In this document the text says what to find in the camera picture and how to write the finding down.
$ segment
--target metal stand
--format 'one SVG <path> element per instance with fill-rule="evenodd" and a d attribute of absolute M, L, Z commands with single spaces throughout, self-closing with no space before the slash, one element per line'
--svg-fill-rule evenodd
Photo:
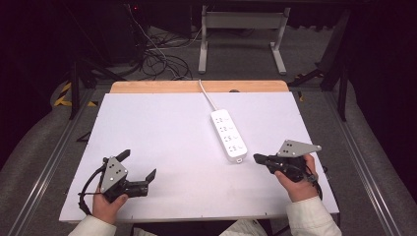
<path fill-rule="evenodd" d="M 206 72 L 209 46 L 207 29 L 278 29 L 276 41 L 270 43 L 270 49 L 279 74 L 286 75 L 285 66 L 279 53 L 279 45 L 288 21 L 289 11 L 290 8 L 285 8 L 283 13 L 207 12 L 207 6 L 203 6 L 199 73 Z"/>

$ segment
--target white table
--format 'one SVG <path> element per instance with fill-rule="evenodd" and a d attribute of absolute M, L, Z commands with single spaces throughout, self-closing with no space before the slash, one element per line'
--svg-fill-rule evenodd
<path fill-rule="evenodd" d="M 164 88 L 177 85 L 181 89 L 197 89 L 197 82 L 163 83 Z M 226 87 L 239 86 L 239 82 L 221 83 Z M 259 82 L 263 83 L 269 88 L 278 85 Z M 208 87 L 215 84 L 218 83 L 204 82 Z M 125 149 L 131 150 L 122 162 L 129 170 L 128 180 L 144 180 L 154 168 L 157 172 L 149 185 L 149 195 L 127 201 L 119 211 L 119 221 L 260 219 L 286 215 L 285 206 L 290 203 L 286 191 L 265 166 L 255 162 L 253 154 L 275 154 L 285 139 L 311 143 L 293 94 L 207 90 L 218 108 L 229 111 L 248 147 L 241 164 L 231 163 L 224 156 L 209 119 L 211 107 L 201 92 L 110 93 L 101 104 L 60 220 L 78 222 L 85 217 L 78 209 L 78 193 L 103 157 Z M 315 145 L 326 148 L 326 144 Z M 324 204 L 330 213 L 336 213 L 338 208 L 327 178 L 320 160 L 316 161 Z M 90 192 L 97 183 L 98 177 L 90 184 Z M 86 196 L 90 208 L 91 199 Z"/>

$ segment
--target person's hand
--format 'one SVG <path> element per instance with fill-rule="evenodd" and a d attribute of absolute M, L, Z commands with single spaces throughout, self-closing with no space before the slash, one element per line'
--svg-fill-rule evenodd
<path fill-rule="evenodd" d="M 116 222 L 117 211 L 122 207 L 129 197 L 124 194 L 119 196 L 113 203 L 110 203 L 102 194 L 96 194 L 92 198 L 92 216 L 106 223 Z"/>
<path fill-rule="evenodd" d="M 314 163 L 314 158 L 310 154 L 304 155 L 307 166 L 316 176 L 319 178 L 316 172 L 316 165 Z M 308 182 L 306 179 L 301 180 L 298 183 L 292 182 L 288 179 L 282 172 L 275 171 L 275 176 L 278 179 L 279 183 L 286 189 L 288 196 L 292 203 L 300 202 L 303 200 L 308 200 L 318 195 L 317 189 L 313 186 L 312 183 Z"/>

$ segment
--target metal bracket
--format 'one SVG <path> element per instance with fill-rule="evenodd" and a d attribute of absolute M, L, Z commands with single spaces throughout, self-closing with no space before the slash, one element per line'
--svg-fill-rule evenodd
<path fill-rule="evenodd" d="M 104 194 L 113 185 L 119 183 L 128 175 L 128 170 L 115 157 L 110 157 L 100 187 L 100 193 Z"/>
<path fill-rule="evenodd" d="M 276 155 L 279 157 L 298 157 L 321 149 L 322 147 L 320 146 L 286 140 Z"/>

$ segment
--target power outlet socket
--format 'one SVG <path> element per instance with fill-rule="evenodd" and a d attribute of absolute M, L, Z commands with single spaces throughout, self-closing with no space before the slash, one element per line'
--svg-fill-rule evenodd
<path fill-rule="evenodd" d="M 243 158 L 245 158 L 248 153 L 248 149 L 230 117 L 229 112 L 224 109 L 213 111 L 211 113 L 211 122 L 223 145 L 227 159 L 231 162 L 242 162 Z"/>

